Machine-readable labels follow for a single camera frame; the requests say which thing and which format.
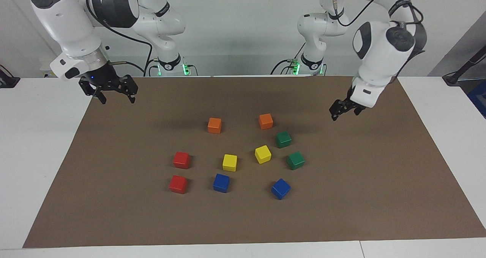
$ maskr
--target cube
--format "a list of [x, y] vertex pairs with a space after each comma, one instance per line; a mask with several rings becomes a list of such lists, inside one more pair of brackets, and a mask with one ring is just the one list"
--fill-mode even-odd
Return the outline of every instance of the cube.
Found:
[[292, 143], [292, 138], [290, 137], [290, 134], [287, 131], [279, 132], [278, 134], [276, 134], [275, 141], [276, 141], [276, 145], [279, 148], [283, 148], [283, 147], [290, 146], [290, 144]]
[[279, 179], [272, 187], [272, 193], [282, 200], [290, 191], [290, 185], [283, 179]]
[[287, 157], [287, 164], [291, 170], [297, 170], [298, 168], [304, 166], [304, 163], [305, 159], [300, 152], [293, 153]]
[[177, 194], [185, 194], [187, 190], [187, 179], [183, 176], [175, 175], [169, 184], [169, 189]]
[[229, 176], [217, 174], [214, 179], [213, 189], [215, 191], [227, 193], [229, 188]]
[[272, 153], [268, 146], [265, 145], [255, 149], [255, 157], [257, 158], [258, 163], [263, 164], [272, 159]]
[[225, 154], [222, 160], [222, 169], [225, 171], [236, 171], [236, 163], [238, 161], [237, 156], [232, 154]]
[[176, 168], [188, 169], [191, 158], [188, 153], [178, 151], [175, 153], [173, 164]]
[[259, 118], [260, 128], [262, 130], [270, 129], [273, 127], [273, 119], [271, 114], [260, 115]]
[[222, 121], [220, 118], [210, 118], [208, 122], [208, 132], [211, 134], [220, 134], [222, 127]]

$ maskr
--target blue cube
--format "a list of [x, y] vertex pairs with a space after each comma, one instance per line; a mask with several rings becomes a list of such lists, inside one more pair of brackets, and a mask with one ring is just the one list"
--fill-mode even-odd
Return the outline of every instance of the blue cube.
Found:
[[229, 176], [217, 174], [214, 179], [213, 189], [215, 191], [227, 193], [229, 188]]
[[282, 200], [290, 191], [290, 185], [283, 179], [279, 179], [272, 187], [272, 193]]

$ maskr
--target brown mat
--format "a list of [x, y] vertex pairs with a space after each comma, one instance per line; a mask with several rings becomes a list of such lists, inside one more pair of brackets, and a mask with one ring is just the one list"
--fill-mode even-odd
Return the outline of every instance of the brown mat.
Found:
[[[107, 93], [93, 100], [24, 247], [230, 244], [486, 237], [401, 85], [374, 109], [328, 112], [350, 78], [137, 79], [134, 105]], [[272, 113], [262, 131], [258, 116]], [[210, 117], [222, 135], [207, 133]], [[277, 149], [276, 133], [293, 144]], [[269, 145], [259, 165], [254, 149]], [[189, 170], [172, 166], [191, 154]], [[307, 163], [291, 171], [285, 157]], [[222, 171], [224, 154], [238, 171]], [[217, 173], [228, 194], [212, 190]], [[188, 193], [169, 191], [172, 175]], [[284, 178], [283, 201], [271, 186]]]

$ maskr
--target white table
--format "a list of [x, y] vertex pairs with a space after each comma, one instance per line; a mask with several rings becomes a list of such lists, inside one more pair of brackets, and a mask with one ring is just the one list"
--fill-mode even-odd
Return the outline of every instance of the white table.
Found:
[[[460, 88], [441, 78], [400, 82], [484, 225], [486, 120]], [[0, 90], [0, 257], [486, 257], [486, 239], [22, 250], [89, 102], [76, 80], [23, 79]]]

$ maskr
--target yellow cube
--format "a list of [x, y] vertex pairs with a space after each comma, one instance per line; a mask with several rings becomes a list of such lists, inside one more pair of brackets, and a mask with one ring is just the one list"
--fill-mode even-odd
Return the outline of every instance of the yellow cube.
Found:
[[236, 163], [238, 161], [237, 156], [231, 154], [225, 154], [222, 160], [222, 169], [225, 171], [236, 171]]
[[257, 158], [258, 163], [263, 164], [272, 159], [272, 153], [270, 152], [268, 146], [265, 145], [255, 149], [255, 157]]

